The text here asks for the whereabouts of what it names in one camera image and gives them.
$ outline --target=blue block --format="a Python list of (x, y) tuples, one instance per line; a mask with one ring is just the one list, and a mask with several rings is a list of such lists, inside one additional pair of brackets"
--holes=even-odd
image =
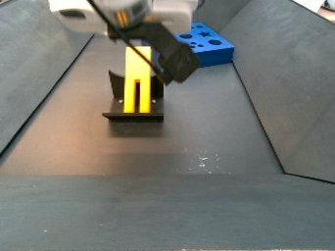
[(190, 33), (178, 34), (175, 38), (193, 48), (201, 60), (201, 67), (233, 62), (235, 46), (205, 24), (194, 23)]

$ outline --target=dark gray surface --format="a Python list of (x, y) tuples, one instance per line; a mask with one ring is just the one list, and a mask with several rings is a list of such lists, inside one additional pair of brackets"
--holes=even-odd
[(2, 176), (0, 249), (334, 249), (334, 193), (293, 176)]
[(0, 153), (91, 35), (65, 29), (49, 1), (0, 6)]
[(250, 0), (206, 0), (203, 7), (194, 13), (194, 22), (202, 22), (219, 32)]
[(166, 121), (114, 124), (107, 70), (125, 45), (97, 37), (0, 161), (6, 175), (281, 174), (231, 64), (166, 88)]
[(253, 0), (222, 34), (286, 171), (335, 181), (335, 25), (292, 1)]

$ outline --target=black base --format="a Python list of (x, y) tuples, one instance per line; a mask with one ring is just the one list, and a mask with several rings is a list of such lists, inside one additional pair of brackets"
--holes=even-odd
[(162, 122), (165, 120), (165, 84), (159, 82), (158, 77), (151, 79), (151, 96), (153, 112), (142, 113), (123, 113), (123, 99), (125, 99), (125, 76), (117, 75), (113, 71), (110, 73), (110, 82), (114, 99), (111, 101), (111, 108), (109, 113), (102, 115), (113, 121), (122, 122)]
[(162, 122), (165, 120), (165, 99), (158, 99), (153, 103), (153, 112), (149, 114), (142, 113), (123, 113), (123, 102), (113, 99), (110, 112), (102, 114), (111, 121), (121, 122)]

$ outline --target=yellow block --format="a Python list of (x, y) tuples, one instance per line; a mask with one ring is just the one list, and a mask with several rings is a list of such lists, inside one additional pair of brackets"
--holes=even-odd
[[(137, 49), (145, 57), (153, 60), (153, 48), (139, 46)], [(126, 50), (126, 82), (123, 113), (135, 113), (137, 84), (141, 84), (141, 113), (151, 113), (151, 67), (134, 50)]]

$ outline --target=bin floor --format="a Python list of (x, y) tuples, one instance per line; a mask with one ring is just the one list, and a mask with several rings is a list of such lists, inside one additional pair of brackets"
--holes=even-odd
[(163, 123), (111, 123), (107, 71), (125, 45), (97, 37), (0, 162), (0, 175), (281, 174), (233, 64), (166, 88)]

